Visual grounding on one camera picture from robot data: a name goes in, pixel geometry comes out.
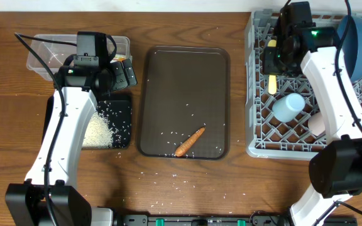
wooden surface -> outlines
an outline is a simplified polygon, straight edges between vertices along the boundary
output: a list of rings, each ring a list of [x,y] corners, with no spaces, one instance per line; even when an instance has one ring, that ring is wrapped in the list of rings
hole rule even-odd
[[[28,52],[15,31],[127,36],[139,81],[145,55],[155,45],[221,47],[230,54],[228,155],[220,161],[144,157],[134,146],[133,131],[127,150],[82,151],[78,190],[91,205],[152,215],[249,215],[253,210],[281,213],[295,203],[309,185],[308,162],[256,159],[245,152],[243,31],[248,18],[248,13],[0,13],[0,225],[13,224],[5,191],[9,183],[23,181],[36,158],[46,101],[53,94],[51,82],[26,68]],[[141,84],[129,91],[135,128]],[[362,209],[362,195],[349,203]],[[344,207],[335,213],[353,215]],[[362,217],[355,216],[362,225]]]

brown tray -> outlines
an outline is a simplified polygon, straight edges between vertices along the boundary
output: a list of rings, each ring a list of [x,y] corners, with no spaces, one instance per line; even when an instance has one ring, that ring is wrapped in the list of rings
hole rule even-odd
[[[148,53],[137,147],[175,158],[181,142],[203,135],[183,158],[220,159],[229,150],[229,55],[219,48],[156,46]]]

clear plastic container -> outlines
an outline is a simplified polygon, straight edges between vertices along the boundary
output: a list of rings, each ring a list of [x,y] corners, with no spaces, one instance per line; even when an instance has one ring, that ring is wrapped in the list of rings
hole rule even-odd
[[[35,37],[46,40],[76,43],[76,36],[77,35],[36,35]],[[117,55],[124,55],[126,59],[131,58],[131,54],[129,52],[129,38],[124,36],[113,36],[112,38],[114,38],[114,41],[117,44]],[[58,72],[58,69],[62,66],[69,55],[76,53],[76,46],[47,43],[43,41],[32,40],[31,47],[36,51],[41,59],[43,59],[48,67],[50,67],[53,73]],[[107,40],[107,47],[109,53],[114,49],[114,45],[109,40]],[[52,81],[47,71],[31,53],[28,55],[26,66],[29,70],[35,71],[45,80]]]

gray dish rack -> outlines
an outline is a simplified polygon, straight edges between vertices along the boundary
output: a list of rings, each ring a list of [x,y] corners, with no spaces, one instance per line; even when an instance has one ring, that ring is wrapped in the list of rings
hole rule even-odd
[[[344,14],[313,12],[317,26],[337,28]],[[362,17],[362,13],[353,13]],[[271,9],[251,14],[244,34],[247,97],[245,104],[246,152],[255,158],[310,160],[326,146],[324,136],[316,137],[308,129],[308,119],[319,112],[312,88],[305,78],[277,77],[275,95],[267,93],[267,76],[261,73],[260,55],[271,40],[278,12]],[[362,106],[362,79],[353,84]],[[273,103],[285,95],[298,93],[305,99],[304,110],[291,122],[282,123],[272,113]]]

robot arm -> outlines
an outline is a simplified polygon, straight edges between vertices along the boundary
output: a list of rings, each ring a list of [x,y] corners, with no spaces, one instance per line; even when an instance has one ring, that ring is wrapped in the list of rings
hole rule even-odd
[[[349,135],[351,139],[362,138],[361,131],[356,125],[353,126],[353,118],[340,91],[337,78],[333,75],[335,56],[336,47],[334,46],[318,48],[313,53],[308,51],[301,63],[302,72],[311,84],[322,113],[327,144],[340,140],[345,134]],[[343,53],[340,54],[339,65],[342,69],[341,78],[350,103],[362,125],[362,108],[351,85]]]
[[[323,225],[337,207],[362,192],[362,133],[334,75],[336,46],[340,42],[332,27],[317,28],[308,2],[292,3],[280,11],[274,35],[276,47],[266,47],[265,74],[303,73],[314,90],[326,128],[327,147],[309,165],[311,185],[288,213],[290,225]],[[339,56],[341,79],[348,99],[362,125],[362,108]]]
[[[60,135],[54,146],[50,184],[54,185],[57,180],[61,180],[65,185],[76,188],[77,165],[80,150],[82,149],[83,137],[85,136],[87,125],[96,110],[97,101],[93,92],[84,92],[81,87],[63,87],[62,92],[67,103],[67,115],[62,122]],[[45,159],[61,112],[59,100],[58,91],[55,91],[53,112],[43,144],[35,163],[25,178],[25,181],[30,181],[32,185],[44,184]]]
[[[97,99],[109,95],[112,90],[137,84],[129,60],[125,60],[125,72],[123,63],[111,63],[116,47],[109,55],[107,38],[116,46],[113,38],[103,33],[78,32],[76,56],[69,56],[54,75],[55,85],[62,88],[66,103],[66,114],[53,147],[48,183],[52,209],[59,225],[112,226],[116,222],[111,209],[92,208],[75,189],[83,138],[96,110]],[[5,200],[16,225],[52,224],[43,201],[44,170],[58,127],[61,104],[56,90],[51,119],[36,161],[23,184],[8,186]]]
[[[341,140],[343,135],[349,135],[350,138],[362,138],[362,133],[353,126],[353,119],[338,88],[337,78],[333,76],[335,55],[336,47],[334,46],[318,48],[317,52],[308,51],[301,63],[302,72],[308,78],[322,112],[327,144]],[[343,84],[362,125],[362,108],[347,74],[343,54],[340,54],[339,60]],[[323,225],[324,219],[337,208],[334,202],[344,202],[351,197],[352,195],[347,192],[324,198],[313,185],[310,185],[302,198],[290,209],[292,222],[294,225]]]

